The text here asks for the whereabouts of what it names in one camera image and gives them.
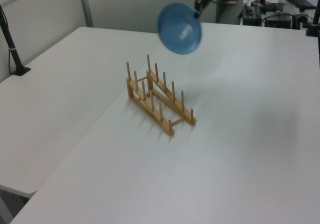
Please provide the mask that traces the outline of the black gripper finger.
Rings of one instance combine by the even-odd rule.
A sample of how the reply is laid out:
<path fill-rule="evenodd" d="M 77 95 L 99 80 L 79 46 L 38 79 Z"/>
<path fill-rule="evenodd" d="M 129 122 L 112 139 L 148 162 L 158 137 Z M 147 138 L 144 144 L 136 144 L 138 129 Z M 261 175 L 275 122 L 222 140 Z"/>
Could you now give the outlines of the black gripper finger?
<path fill-rule="evenodd" d="M 207 0 L 207 6 L 208 6 L 211 2 L 212 2 L 212 0 Z M 197 12 L 196 9 L 195 9 L 195 11 L 194 11 L 194 17 L 198 19 L 198 18 L 201 16 L 201 14 L 203 13 L 203 11 L 202 11 L 202 12 Z"/>
<path fill-rule="evenodd" d="M 194 2 L 194 8 L 197 12 L 202 12 L 206 6 L 208 5 L 207 4 L 208 0 L 195 0 Z"/>

